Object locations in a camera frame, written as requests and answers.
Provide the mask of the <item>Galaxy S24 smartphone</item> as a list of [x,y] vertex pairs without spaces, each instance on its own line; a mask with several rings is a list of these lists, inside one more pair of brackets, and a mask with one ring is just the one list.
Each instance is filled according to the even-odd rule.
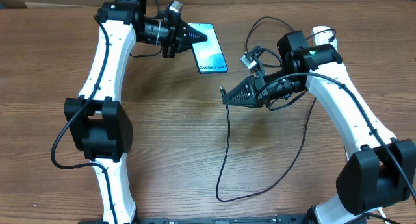
[[206,41],[192,44],[192,52],[199,73],[227,73],[228,66],[214,26],[210,23],[189,23],[189,25],[207,36]]

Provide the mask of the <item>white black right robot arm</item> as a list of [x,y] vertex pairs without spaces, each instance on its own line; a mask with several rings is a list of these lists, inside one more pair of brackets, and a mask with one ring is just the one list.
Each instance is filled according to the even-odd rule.
[[338,130],[347,161],[336,180],[335,195],[312,206],[302,223],[364,223],[381,207],[415,197],[415,143],[399,140],[372,112],[352,83],[330,29],[316,27],[314,45],[301,31],[277,43],[281,69],[264,71],[262,47],[241,61],[250,70],[240,84],[222,92],[226,106],[274,109],[274,102],[294,103],[310,93],[327,111]]

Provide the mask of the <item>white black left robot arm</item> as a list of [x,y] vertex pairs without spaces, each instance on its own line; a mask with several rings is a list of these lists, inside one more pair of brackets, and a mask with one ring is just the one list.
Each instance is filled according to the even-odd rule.
[[[147,0],[114,0],[98,8],[94,20],[99,40],[88,78],[76,98],[67,98],[67,123],[51,148],[51,161],[60,169],[92,167],[95,171],[103,216],[99,223],[139,223],[127,173],[127,154],[133,144],[133,124],[122,102],[122,86],[131,51],[136,43],[159,46],[173,58],[207,36],[181,19],[182,3],[172,1],[153,17],[146,16]],[[86,163],[64,166],[57,162],[57,145],[70,131]]]

